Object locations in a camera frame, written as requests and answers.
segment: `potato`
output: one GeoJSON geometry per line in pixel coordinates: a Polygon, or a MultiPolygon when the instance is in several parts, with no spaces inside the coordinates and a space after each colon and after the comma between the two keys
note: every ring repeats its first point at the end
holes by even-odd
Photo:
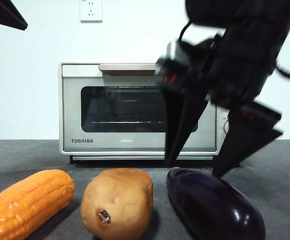
{"type": "Polygon", "coordinates": [[[101,172],[86,187],[81,217],[102,240],[136,240],[147,229],[153,204],[148,173],[132,168],[101,172]]]}

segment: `toaster oven feet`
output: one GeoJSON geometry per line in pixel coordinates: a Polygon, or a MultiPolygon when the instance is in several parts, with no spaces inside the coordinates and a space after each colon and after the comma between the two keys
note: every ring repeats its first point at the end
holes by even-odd
{"type": "Polygon", "coordinates": [[[77,162],[79,162],[79,160],[74,160],[74,156],[69,156],[69,164],[75,164],[77,162]]]}

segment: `oven window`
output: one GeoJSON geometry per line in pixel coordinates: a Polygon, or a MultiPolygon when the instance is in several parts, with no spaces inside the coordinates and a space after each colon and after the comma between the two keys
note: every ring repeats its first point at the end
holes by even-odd
{"type": "Polygon", "coordinates": [[[165,103],[155,86],[86,86],[81,90],[81,119],[88,133],[166,132],[165,103]]]}

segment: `oven door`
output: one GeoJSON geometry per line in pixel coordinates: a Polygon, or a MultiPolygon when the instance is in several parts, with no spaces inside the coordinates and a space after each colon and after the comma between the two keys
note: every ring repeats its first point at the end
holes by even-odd
{"type": "MultiPolygon", "coordinates": [[[[63,64],[63,153],[163,156],[165,102],[155,64],[63,64]]],[[[216,108],[208,105],[181,155],[216,150],[216,108]]]]}

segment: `toaster oven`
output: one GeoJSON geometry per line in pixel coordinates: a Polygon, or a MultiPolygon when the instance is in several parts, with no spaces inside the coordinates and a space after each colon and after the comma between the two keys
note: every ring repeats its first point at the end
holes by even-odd
{"type": "MultiPolygon", "coordinates": [[[[62,62],[60,152],[77,160],[164,159],[165,102],[153,63],[62,62]]],[[[227,129],[226,109],[208,104],[178,160],[212,160],[227,129]]]]}

